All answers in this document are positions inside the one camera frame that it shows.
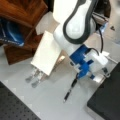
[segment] brown wooden object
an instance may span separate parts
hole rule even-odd
[[[43,0],[0,0],[0,16],[33,28],[46,12]]]
[[[28,43],[25,43],[24,47],[15,47],[10,45],[5,46],[4,50],[8,64],[12,65],[14,63],[33,57],[41,38],[42,35],[35,36],[35,33],[33,33],[31,38],[28,40]]]
[[[33,56],[39,44],[34,41],[35,27],[46,12],[47,5],[43,0],[0,0],[0,16],[18,23],[25,40],[23,47],[4,47],[9,64]]]

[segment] black object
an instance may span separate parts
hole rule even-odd
[[[64,97],[64,102],[67,101],[67,99],[68,99],[68,97],[69,97],[69,95],[70,95],[72,89],[73,89],[73,88],[75,87],[75,85],[77,84],[77,75],[76,75],[75,79],[73,80],[73,82],[72,82],[72,84],[71,84],[71,87],[70,87],[69,91],[67,92],[67,94],[66,94],[65,97]]]
[[[44,0],[45,3],[48,6],[48,11],[53,12],[53,8],[54,8],[54,0]]]
[[[40,120],[0,82],[0,120]]]
[[[120,63],[87,103],[105,120],[120,120]]]

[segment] table surface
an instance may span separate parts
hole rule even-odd
[[[81,79],[67,102],[63,103],[76,74],[68,58],[36,88],[32,88],[32,82],[25,81],[32,71],[31,60],[9,66],[3,47],[0,47],[0,81],[42,120],[94,120],[89,114],[87,101],[99,84],[87,77]],[[109,64],[110,71],[114,67],[115,64]]]

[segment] small white object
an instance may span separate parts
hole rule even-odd
[[[93,60],[94,63],[90,65],[90,70],[92,73],[97,72],[104,68],[108,64],[108,59],[103,56],[101,53],[99,55],[96,51],[91,50],[85,58],[86,61]]]
[[[53,34],[45,31],[31,64],[49,76],[60,53],[61,48]]]

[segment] black cable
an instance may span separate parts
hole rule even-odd
[[[96,21],[96,19],[94,18],[93,15],[92,15],[92,18],[93,18],[93,20],[95,21],[96,27],[97,27],[97,29],[98,29],[98,31],[99,31],[99,33],[100,33],[100,38],[101,38],[101,50],[100,50],[100,52],[102,53],[102,52],[103,52],[103,47],[104,47],[104,40],[103,40],[102,32],[101,32],[101,30],[100,30],[100,28],[99,28],[99,26],[98,26],[98,24],[97,24],[97,21]]]

